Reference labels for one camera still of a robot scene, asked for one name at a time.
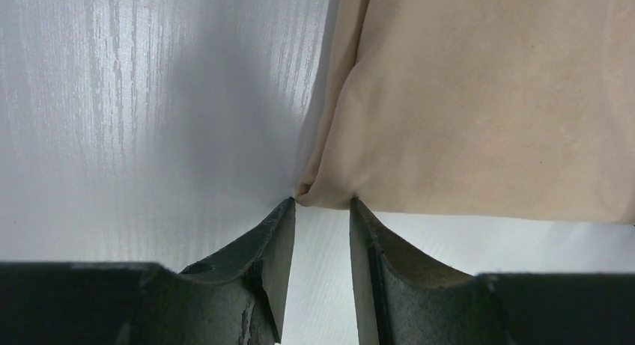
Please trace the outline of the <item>beige t shirt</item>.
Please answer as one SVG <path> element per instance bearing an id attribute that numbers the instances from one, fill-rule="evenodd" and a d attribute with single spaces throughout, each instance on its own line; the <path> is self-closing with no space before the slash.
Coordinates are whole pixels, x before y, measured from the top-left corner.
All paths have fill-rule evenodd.
<path id="1" fill-rule="evenodd" d="M 338 0 L 307 206 L 634 222 L 634 0 Z"/>

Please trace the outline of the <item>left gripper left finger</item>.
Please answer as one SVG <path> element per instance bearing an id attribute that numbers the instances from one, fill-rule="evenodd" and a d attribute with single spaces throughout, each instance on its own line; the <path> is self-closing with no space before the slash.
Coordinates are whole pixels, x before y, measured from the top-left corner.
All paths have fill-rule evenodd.
<path id="1" fill-rule="evenodd" d="M 296 203 L 173 272 L 158 263 L 4 262 L 3 344 L 277 344 Z"/>

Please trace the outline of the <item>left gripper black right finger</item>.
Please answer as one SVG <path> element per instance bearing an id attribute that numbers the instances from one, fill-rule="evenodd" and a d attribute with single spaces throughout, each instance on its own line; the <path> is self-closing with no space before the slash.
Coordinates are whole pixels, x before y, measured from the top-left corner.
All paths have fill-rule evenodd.
<path id="1" fill-rule="evenodd" d="M 632 274 L 469 275 L 350 202 L 361 344 L 632 344 Z"/>

